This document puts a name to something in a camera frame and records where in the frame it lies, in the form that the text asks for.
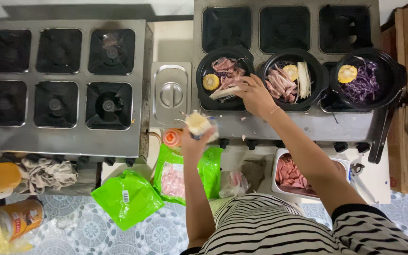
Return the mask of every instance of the metal tongs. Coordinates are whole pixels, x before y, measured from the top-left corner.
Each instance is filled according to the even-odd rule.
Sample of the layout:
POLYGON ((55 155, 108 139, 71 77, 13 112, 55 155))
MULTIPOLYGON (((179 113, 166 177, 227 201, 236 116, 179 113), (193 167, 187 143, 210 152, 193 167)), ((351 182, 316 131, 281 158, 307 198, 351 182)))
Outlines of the metal tongs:
POLYGON ((360 163, 356 163, 356 164, 352 164, 350 165, 350 170, 349 170, 349 176, 348 179, 350 181, 350 184, 352 185, 352 187, 359 193, 358 191, 358 187, 360 187, 360 189, 368 195, 368 197, 370 198, 370 200, 372 200, 372 202, 374 202, 374 204, 378 204, 378 201, 376 201, 375 197, 373 196, 373 194, 366 188, 365 184, 363 183, 363 181, 360 179, 359 175, 361 174, 361 172, 363 171, 363 168, 365 166, 363 164, 360 163))

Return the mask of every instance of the striped shirt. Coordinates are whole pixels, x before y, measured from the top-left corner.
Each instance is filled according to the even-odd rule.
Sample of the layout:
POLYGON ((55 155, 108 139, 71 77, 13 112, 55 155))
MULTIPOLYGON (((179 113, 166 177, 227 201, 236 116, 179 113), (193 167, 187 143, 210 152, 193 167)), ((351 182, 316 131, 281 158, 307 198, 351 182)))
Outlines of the striped shirt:
POLYGON ((347 204, 331 217, 333 231, 285 201, 248 194, 215 212, 216 231, 191 254, 408 254, 408 237, 379 209, 347 204))

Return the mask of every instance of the stainless steel stove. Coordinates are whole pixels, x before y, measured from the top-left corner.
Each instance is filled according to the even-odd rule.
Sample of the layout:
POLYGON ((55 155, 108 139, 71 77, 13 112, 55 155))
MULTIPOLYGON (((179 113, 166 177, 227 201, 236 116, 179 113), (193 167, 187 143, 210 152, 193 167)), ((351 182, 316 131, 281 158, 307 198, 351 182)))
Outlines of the stainless steel stove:
MULTIPOLYGON (((196 68, 212 49, 241 45, 254 66, 280 49, 301 48, 321 64, 338 62, 360 47, 381 46, 377 0, 203 0, 195 1, 191 106, 213 116, 222 138, 278 140, 263 120, 244 111, 206 111, 200 105, 196 68)), ((314 141, 370 142, 376 111, 334 107, 331 97, 288 115, 314 141)))
POLYGON ((147 156, 145 20, 0 22, 0 151, 147 156))

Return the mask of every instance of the green plastic bag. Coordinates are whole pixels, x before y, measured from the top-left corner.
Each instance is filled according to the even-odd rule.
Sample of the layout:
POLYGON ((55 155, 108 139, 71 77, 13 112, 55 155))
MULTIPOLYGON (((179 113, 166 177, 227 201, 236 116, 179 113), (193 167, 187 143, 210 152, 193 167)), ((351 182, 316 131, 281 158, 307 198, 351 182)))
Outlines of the green plastic bag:
POLYGON ((124 231, 165 205, 150 183, 130 169, 110 178, 91 196, 124 231))
MULTIPOLYGON (((220 192, 220 156, 223 149, 210 147, 208 148, 198 163, 198 173, 203 182, 204 191, 207 199, 219 198, 220 192)), ((185 205, 185 199, 179 196, 171 196, 162 192, 162 176, 163 169, 166 164, 183 165, 184 158, 181 154, 168 148, 167 145, 160 146, 160 153, 157 159, 157 167, 155 169, 154 189, 162 197, 164 201, 174 202, 185 205)))

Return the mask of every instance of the black clay pot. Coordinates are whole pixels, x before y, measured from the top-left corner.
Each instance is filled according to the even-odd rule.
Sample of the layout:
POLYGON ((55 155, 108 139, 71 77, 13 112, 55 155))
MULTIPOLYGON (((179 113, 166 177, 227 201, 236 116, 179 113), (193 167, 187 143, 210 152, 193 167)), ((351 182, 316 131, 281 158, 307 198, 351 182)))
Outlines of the black clay pot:
POLYGON ((273 64, 279 61, 291 61, 291 62, 303 62, 308 64, 311 78, 311 95, 307 98, 299 98, 297 103, 284 102, 283 99, 273 98, 275 103, 286 112, 303 111, 307 107, 310 107, 318 98, 320 93, 328 88, 329 75, 326 68, 324 68, 317 59, 303 49, 284 49, 280 50, 275 55, 271 56, 261 67, 258 69, 258 76, 262 79, 264 86, 267 87, 265 80, 267 73, 273 64))
POLYGON ((401 89, 407 83, 407 72, 403 65, 396 62, 390 55, 379 49, 363 48, 357 49, 345 55, 338 65, 330 72, 330 87, 338 95, 341 101, 349 107, 356 109, 372 110, 383 107, 389 104, 401 92, 401 89), (380 91, 377 98, 368 103, 354 102, 344 95, 341 90, 341 83, 338 81, 339 69, 345 65, 353 65, 358 67, 363 63, 357 57, 364 60, 370 60, 377 63, 377 70, 375 76, 377 83, 380 86, 380 91))
POLYGON ((241 98, 234 97, 225 102, 219 102, 209 97, 213 91, 204 89, 203 78, 208 73, 213 72, 212 62, 220 57, 237 59, 237 65, 245 69, 245 75, 254 73, 253 55, 247 49, 240 46, 231 46, 211 51, 201 60, 196 69, 196 85, 198 86, 198 97, 201 101, 201 106, 208 111, 245 111, 245 105, 241 98))

